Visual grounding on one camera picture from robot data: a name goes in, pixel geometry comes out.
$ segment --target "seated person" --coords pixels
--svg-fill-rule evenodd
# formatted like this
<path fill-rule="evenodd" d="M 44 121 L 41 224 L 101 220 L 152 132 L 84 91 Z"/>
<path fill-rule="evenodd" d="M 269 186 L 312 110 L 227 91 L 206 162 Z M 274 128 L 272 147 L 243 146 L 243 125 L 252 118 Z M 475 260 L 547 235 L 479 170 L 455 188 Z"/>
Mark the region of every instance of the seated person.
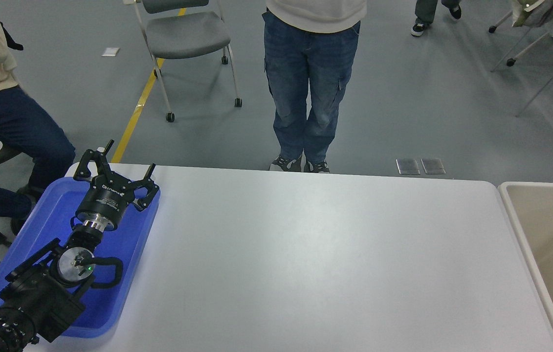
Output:
<path fill-rule="evenodd" d="M 44 189 L 66 174 L 75 152 L 64 131 L 19 87 L 15 66 L 0 24 L 0 141 L 35 163 L 28 184 L 17 193 L 0 188 L 0 216 L 12 218 L 17 234 Z"/>

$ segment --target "sneaker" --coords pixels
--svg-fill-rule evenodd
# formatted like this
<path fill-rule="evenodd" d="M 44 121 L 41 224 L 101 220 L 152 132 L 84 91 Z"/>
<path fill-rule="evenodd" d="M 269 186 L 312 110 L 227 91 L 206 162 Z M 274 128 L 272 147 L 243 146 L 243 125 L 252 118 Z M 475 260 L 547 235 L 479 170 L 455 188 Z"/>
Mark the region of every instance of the sneaker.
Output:
<path fill-rule="evenodd" d="M 411 28 L 411 35 L 414 37 L 419 37 L 424 33 L 424 29 L 426 29 L 426 25 L 423 23 L 416 23 L 413 25 L 413 28 Z"/>
<path fill-rule="evenodd" d="M 315 174 L 330 174 L 330 170 L 328 169 L 328 164 L 326 162 L 321 163 L 305 163 L 305 172 L 312 172 Z"/>
<path fill-rule="evenodd" d="M 291 172 L 300 172 L 301 171 L 301 162 L 303 158 L 299 156 L 295 159 L 285 159 L 282 156 L 278 156 L 270 164 L 270 171 L 291 171 Z"/>
<path fill-rule="evenodd" d="M 459 18 L 461 18 L 461 6 L 457 5 L 454 8 L 450 9 L 450 15 L 455 20 L 458 20 Z"/>

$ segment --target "person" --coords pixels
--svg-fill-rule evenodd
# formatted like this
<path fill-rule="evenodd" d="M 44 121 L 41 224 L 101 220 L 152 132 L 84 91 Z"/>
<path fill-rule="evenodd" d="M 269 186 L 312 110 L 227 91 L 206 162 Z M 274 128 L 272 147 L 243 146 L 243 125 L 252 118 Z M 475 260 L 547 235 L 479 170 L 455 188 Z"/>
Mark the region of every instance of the person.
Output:
<path fill-rule="evenodd" d="M 339 103 L 350 80 L 366 0 L 267 0 L 265 73 L 281 147 L 270 170 L 328 173 Z M 307 118 L 307 95 L 311 107 Z"/>
<path fill-rule="evenodd" d="M 18 192 L 0 188 L 0 217 L 12 218 L 17 234 L 44 189 L 66 174 L 75 149 L 50 115 L 21 89 L 12 73 L 15 66 L 0 23 L 0 141 L 28 154 L 34 163 L 28 184 Z"/>
<path fill-rule="evenodd" d="M 417 18 L 415 18 L 415 24 L 411 28 L 412 36 L 421 36 L 431 23 L 433 23 L 437 2 L 438 0 L 417 0 L 415 2 L 415 16 L 417 16 Z M 461 0 L 442 0 L 442 5 L 448 7 L 450 15 L 455 20 L 461 18 L 460 2 Z"/>

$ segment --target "yellow floor line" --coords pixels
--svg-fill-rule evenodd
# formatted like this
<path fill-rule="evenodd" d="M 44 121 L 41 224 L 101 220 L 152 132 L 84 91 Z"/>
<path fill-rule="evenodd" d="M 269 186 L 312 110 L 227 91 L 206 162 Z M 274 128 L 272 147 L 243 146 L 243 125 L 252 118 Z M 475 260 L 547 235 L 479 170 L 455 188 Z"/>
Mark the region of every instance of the yellow floor line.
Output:
<path fill-rule="evenodd" d="M 180 9 L 180 11 L 178 11 L 178 15 L 183 16 L 185 14 L 185 11 L 186 9 Z M 164 59 L 157 59 L 157 66 L 161 68 L 161 66 L 163 65 L 163 62 L 164 62 Z M 115 153 L 113 153 L 113 157 L 111 158 L 112 163 L 118 163 L 122 160 L 124 151 L 126 151 L 126 146 L 129 144 L 129 140 L 131 140 L 131 136 L 133 136 L 133 131 L 135 130 L 135 126 L 137 126 L 137 121 L 139 120 L 139 117 L 142 115 L 142 110 L 144 109 L 146 100 L 148 100 L 148 96 L 151 94 L 151 90 L 153 89 L 155 80 L 156 78 L 153 71 L 151 72 L 151 75 L 148 78 L 148 82 L 146 83 L 146 87 L 144 87 L 144 91 L 142 91 L 142 95 L 139 97 L 139 100 L 137 101 L 137 107 L 135 107 L 135 109 L 133 110 L 133 115 L 131 115 L 129 124 L 126 126 L 126 129 L 124 129 L 124 134 L 122 134 L 122 139 L 120 139 L 120 143 L 118 143 L 118 147 L 117 149 L 115 149 Z"/>

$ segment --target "chair seat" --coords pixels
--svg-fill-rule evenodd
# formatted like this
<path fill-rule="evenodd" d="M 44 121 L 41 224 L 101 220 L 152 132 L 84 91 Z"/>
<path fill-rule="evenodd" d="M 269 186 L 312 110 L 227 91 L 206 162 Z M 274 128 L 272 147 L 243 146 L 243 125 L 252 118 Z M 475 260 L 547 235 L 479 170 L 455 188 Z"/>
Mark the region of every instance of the chair seat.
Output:
<path fill-rule="evenodd" d="M 214 12 L 151 20 L 148 45 L 157 58 L 195 58 L 220 50 L 231 42 L 224 22 Z"/>

